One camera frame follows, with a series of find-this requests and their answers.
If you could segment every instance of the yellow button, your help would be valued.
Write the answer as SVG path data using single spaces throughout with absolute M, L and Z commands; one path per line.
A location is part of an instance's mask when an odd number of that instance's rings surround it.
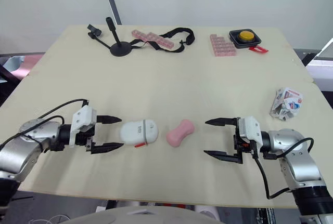
M 242 31 L 239 34 L 239 37 L 244 41 L 251 41 L 251 40 L 254 39 L 254 34 L 252 32 L 249 32 L 249 31 Z

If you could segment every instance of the crumpled packaging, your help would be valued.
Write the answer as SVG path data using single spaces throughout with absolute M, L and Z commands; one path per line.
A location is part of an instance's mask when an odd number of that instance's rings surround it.
M 282 121 L 296 116 L 301 108 L 303 95 L 288 87 L 276 91 L 270 115 Z

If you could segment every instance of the red tab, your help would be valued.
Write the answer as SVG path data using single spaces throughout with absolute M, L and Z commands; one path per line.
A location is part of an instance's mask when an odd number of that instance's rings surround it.
M 145 144 L 146 144 L 145 142 L 142 142 L 142 143 L 137 144 L 137 145 L 134 146 L 134 147 L 139 148 L 139 147 L 141 147 L 141 146 L 143 146 L 143 145 L 145 145 Z
M 249 50 L 258 52 L 260 54 L 265 54 L 266 52 L 268 52 L 267 49 L 262 48 L 261 46 L 252 46 L 249 48 Z

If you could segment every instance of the pink pill organizer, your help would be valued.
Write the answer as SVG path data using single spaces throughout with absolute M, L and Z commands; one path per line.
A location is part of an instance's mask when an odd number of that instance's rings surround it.
M 135 37 L 135 38 L 141 39 L 144 42 L 155 41 L 157 44 L 159 44 L 161 46 L 164 46 L 168 49 L 172 49 L 173 46 L 175 45 L 172 41 L 170 41 L 166 38 L 163 38 L 163 37 L 161 37 L 157 34 L 154 34 L 152 32 L 150 32 L 148 34 L 145 34 L 145 33 L 140 32 L 138 30 L 133 30 L 132 31 L 132 36 Z
M 218 37 L 216 34 L 211 34 L 210 41 L 216 57 L 236 55 L 236 48 L 234 44 L 232 42 L 226 42 L 224 37 Z

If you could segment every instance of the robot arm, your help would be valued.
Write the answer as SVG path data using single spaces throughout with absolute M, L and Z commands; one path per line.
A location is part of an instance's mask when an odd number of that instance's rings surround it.
M 234 155 L 221 151 L 204 152 L 221 161 L 243 163 L 242 153 L 251 153 L 264 179 L 266 197 L 273 199 L 290 190 L 301 213 L 302 223 L 333 223 L 333 199 L 327 191 L 325 181 L 311 158 L 309 151 L 312 138 L 304 138 L 293 129 L 264 132 L 252 116 L 245 118 L 216 118 L 206 122 L 210 125 L 236 126 Z M 259 152 L 267 160 L 279 159 L 288 188 L 270 195 L 265 172 L 259 162 Z
M 61 118 L 62 124 L 50 121 Z M 112 124 L 121 119 L 97 115 L 87 103 L 73 115 L 72 124 L 64 124 L 62 116 L 46 120 L 37 118 L 24 123 L 17 134 L 0 145 L 0 219 L 6 212 L 11 197 L 25 180 L 39 155 L 48 150 L 62 151 L 65 145 L 86 146 L 91 154 L 105 153 L 123 146 L 123 143 L 95 145 L 95 124 Z

